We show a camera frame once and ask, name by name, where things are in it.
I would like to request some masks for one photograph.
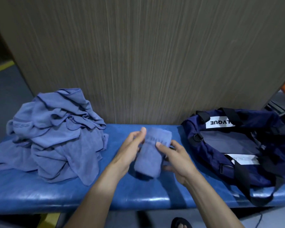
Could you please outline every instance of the forearm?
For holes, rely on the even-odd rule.
[[[102,228],[112,202],[119,176],[112,165],[107,166],[91,187],[65,228]]]
[[[239,219],[230,210],[212,186],[198,172],[185,183],[207,228],[243,228]]]

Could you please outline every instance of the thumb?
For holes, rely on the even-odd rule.
[[[167,146],[164,146],[160,142],[156,142],[156,147],[160,152],[164,153],[167,156],[169,156],[172,152],[172,150],[170,148],[168,148]]]
[[[139,145],[145,139],[146,133],[147,129],[145,127],[142,127],[140,129],[140,134],[133,140],[132,143],[135,145]]]

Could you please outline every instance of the black flip-flop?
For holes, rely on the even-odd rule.
[[[187,226],[187,228],[192,228],[191,224],[184,218],[174,218],[171,222],[171,228],[177,228],[179,224]]]

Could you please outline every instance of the blue towel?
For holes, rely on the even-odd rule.
[[[149,129],[145,137],[145,142],[135,161],[134,170],[150,177],[159,177],[163,155],[156,149],[155,143],[161,142],[163,145],[169,147],[171,139],[171,131],[159,128]]]
[[[38,94],[22,105],[0,144],[0,170],[38,171],[47,182],[79,177],[90,185],[99,173],[106,124],[79,88]]]

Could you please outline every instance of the blue bench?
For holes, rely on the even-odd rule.
[[[192,157],[188,141],[181,126],[146,125],[170,130],[173,139],[182,144]],[[120,145],[132,131],[140,130],[141,125],[108,124],[105,130],[109,134],[107,150],[102,151],[99,161],[100,172],[110,163]],[[220,180],[211,171],[194,160],[195,165],[206,180],[229,207],[251,207],[252,204],[236,186],[230,186]],[[0,171],[0,214],[67,212],[75,210],[89,187],[78,178],[58,183],[46,183],[37,173],[18,170]],[[267,197],[273,188],[251,192],[255,196]],[[285,185],[274,194],[274,200],[268,206],[285,206]],[[134,172],[133,165],[118,183],[110,209],[112,210],[152,210],[180,209],[196,207],[185,187],[179,184],[173,173],[162,171],[158,179],[144,179]]]

